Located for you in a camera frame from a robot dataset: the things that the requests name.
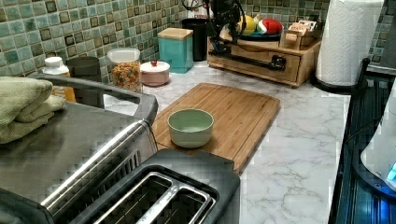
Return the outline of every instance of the wooden cutting board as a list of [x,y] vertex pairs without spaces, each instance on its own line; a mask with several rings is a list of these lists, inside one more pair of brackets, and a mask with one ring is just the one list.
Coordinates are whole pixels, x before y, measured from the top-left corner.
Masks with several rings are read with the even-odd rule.
[[[186,149],[171,141],[167,120],[172,113],[186,108],[202,109],[215,120],[212,138],[202,147]],[[159,113],[152,128],[158,149],[172,148],[191,155],[202,149],[234,161],[234,171],[239,174],[279,108],[279,100],[271,96],[201,83]]]

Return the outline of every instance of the toaster slot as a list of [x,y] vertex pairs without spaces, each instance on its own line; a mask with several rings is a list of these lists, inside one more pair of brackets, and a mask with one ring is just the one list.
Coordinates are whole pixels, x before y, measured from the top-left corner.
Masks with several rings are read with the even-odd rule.
[[190,223],[204,206],[205,201],[204,196],[189,189],[181,189],[171,202],[166,205],[160,215],[157,216],[154,223]]
[[166,179],[150,175],[95,223],[136,223],[171,185],[172,183]]

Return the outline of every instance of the red fruit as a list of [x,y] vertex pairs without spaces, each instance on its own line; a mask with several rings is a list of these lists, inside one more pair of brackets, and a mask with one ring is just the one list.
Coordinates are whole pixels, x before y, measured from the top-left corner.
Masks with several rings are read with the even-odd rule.
[[267,33],[265,33],[266,35],[276,35],[283,30],[282,23],[274,19],[262,20],[262,24],[267,28]]

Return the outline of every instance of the green tile backsplash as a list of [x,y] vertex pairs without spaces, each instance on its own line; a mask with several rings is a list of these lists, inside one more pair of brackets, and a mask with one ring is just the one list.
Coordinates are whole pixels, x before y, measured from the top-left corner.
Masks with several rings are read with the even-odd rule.
[[[106,53],[119,47],[140,49],[142,60],[159,57],[157,34],[186,18],[181,0],[0,0],[0,76],[27,75],[50,56],[64,60],[98,57],[108,77]],[[330,0],[240,0],[250,16],[261,13],[289,27],[311,14],[326,21]],[[370,49],[379,63],[394,15],[387,4]]]

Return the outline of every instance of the countertop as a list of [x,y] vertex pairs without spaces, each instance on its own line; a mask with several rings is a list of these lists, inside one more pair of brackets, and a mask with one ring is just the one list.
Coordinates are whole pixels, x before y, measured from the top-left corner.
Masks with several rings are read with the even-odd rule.
[[[195,63],[161,87],[145,86],[159,112],[201,82],[255,91],[280,100],[281,109],[241,178],[240,223],[327,223],[349,96],[305,82],[298,89]],[[105,98],[106,108],[132,115],[135,106]]]

